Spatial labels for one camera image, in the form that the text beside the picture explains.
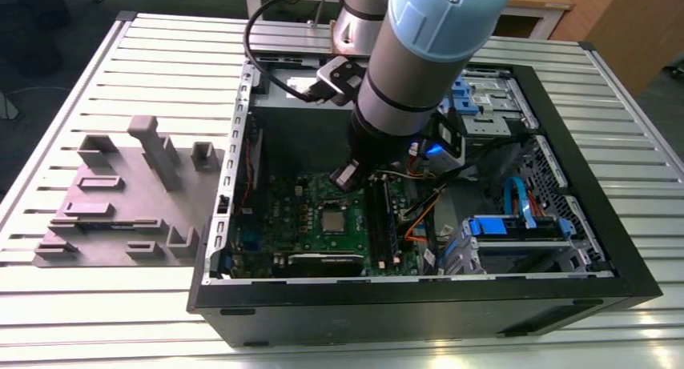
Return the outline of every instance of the aluminum table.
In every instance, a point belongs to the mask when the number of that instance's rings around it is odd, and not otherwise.
[[[492,38],[474,61],[533,66],[665,295],[541,337],[234,350],[184,311],[191,267],[39,269],[32,249],[86,134],[155,114],[174,144],[226,149],[245,21],[122,13],[0,205],[0,365],[88,367],[681,367],[684,168],[601,57]],[[327,53],[329,26],[261,22],[254,44]]]

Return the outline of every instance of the chip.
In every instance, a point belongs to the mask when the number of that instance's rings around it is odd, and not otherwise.
[[[323,233],[345,233],[345,212],[323,211],[321,214],[321,224]]]

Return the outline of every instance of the ram slot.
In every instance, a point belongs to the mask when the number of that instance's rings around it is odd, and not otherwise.
[[[398,252],[396,218],[386,176],[369,181],[363,195],[373,265],[385,269],[394,264]]]

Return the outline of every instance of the motherboard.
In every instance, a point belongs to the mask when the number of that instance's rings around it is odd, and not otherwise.
[[[238,228],[237,277],[418,274],[417,249],[388,234],[409,205],[401,179],[384,174],[343,193],[327,174],[270,176],[266,191],[261,222]]]

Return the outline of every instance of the wooden cabinet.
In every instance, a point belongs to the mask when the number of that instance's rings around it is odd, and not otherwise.
[[[684,0],[573,0],[551,39],[592,42],[629,92],[684,51]]]

